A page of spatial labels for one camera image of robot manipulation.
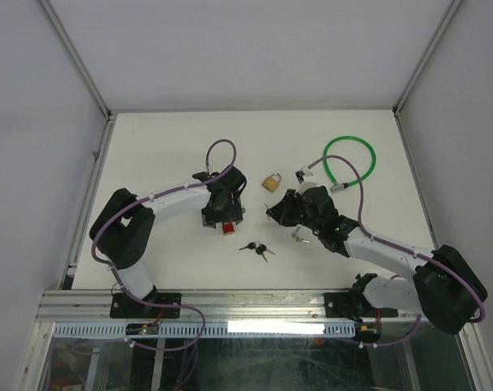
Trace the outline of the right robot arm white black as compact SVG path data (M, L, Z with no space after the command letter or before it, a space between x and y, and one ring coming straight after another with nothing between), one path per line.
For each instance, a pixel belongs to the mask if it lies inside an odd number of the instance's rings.
M325 187L289 189L266 215L281 226L303 226L330 252L367 261L393 273L357 275L349 291L332 303L342 317L361 321L379 309L425 316L455 335L466 323L484 319L488 293L455 248L429 250L398 244L371 233L360 221L340 214Z

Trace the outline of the red cable padlock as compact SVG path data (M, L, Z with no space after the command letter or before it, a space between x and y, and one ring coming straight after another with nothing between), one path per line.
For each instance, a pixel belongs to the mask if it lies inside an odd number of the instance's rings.
M234 222L224 222L222 224L222 233L224 236L235 234L235 223Z

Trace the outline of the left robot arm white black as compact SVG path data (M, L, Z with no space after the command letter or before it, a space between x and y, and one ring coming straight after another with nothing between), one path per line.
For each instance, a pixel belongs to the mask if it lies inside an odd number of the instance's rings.
M127 305L138 316L156 307L156 287L141 261L154 226L199 211L204 227L232 228L243 221L240 197L247 178L231 165L221 173L199 172L187 184L141 197L115 191L90 228L91 255L112 271Z

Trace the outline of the small silver key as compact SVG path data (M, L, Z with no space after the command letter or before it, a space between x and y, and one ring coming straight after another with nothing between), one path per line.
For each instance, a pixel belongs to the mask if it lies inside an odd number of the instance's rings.
M266 219L267 219L267 221L270 221L270 219L271 219L271 216L269 214L270 207L268 204L264 204L264 205L265 205L265 209L266 209L266 211L265 211Z

